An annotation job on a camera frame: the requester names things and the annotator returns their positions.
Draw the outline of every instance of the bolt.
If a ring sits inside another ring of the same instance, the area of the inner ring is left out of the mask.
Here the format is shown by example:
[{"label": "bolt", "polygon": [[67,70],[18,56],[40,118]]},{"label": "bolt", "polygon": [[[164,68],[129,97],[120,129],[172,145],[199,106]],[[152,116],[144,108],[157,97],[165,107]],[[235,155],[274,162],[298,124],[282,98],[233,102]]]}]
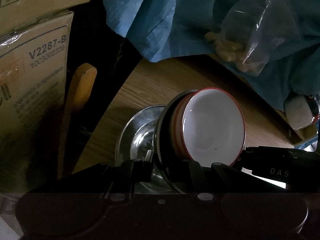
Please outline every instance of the bolt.
[{"label": "bolt", "polygon": [[110,195],[112,201],[124,201],[125,195],[123,193],[113,193]]},{"label": "bolt", "polygon": [[202,201],[210,201],[213,199],[213,195],[210,193],[200,193],[198,194],[198,199]]}]

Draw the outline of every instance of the transparent bag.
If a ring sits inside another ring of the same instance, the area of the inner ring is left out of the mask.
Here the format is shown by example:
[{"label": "transparent bag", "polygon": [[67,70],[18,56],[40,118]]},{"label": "transparent bag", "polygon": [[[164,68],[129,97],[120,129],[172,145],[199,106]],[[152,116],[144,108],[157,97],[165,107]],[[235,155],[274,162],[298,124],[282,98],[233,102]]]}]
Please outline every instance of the transparent bag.
[{"label": "transparent bag", "polygon": [[221,23],[221,33],[209,32],[217,55],[252,76],[258,76],[280,44],[300,39],[289,0],[239,0]]}]

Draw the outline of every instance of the white bowl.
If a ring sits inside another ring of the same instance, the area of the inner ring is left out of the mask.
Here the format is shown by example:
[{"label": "white bowl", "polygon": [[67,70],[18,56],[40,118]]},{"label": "white bowl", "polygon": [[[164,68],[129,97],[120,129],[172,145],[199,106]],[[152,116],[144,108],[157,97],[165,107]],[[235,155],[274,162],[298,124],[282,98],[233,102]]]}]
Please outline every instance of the white bowl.
[{"label": "white bowl", "polygon": [[184,109],[181,123],[184,156],[210,167],[232,165],[244,147],[245,125],[235,99],[219,88],[196,92]]}]

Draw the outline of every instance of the screw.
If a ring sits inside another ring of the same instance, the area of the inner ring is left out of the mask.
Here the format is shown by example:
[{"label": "screw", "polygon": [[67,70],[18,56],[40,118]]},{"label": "screw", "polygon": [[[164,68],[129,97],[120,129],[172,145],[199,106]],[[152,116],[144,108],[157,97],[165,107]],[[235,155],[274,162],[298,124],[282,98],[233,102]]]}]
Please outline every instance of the screw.
[{"label": "screw", "polygon": [[202,201],[210,201],[213,199],[213,195],[210,193],[200,193],[198,194],[198,199]]},{"label": "screw", "polygon": [[110,195],[112,201],[123,201],[125,200],[125,195],[123,193],[113,193]]}]

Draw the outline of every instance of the bowl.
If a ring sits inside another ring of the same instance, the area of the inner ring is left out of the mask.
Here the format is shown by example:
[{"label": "bowl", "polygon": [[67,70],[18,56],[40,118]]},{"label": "bowl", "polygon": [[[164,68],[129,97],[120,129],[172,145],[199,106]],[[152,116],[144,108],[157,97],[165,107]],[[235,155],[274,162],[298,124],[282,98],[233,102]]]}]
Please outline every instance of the bowl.
[{"label": "bowl", "polygon": [[186,96],[175,108],[169,129],[175,154],[203,167],[214,162],[232,165],[244,147],[240,107],[219,88],[205,88]]}]

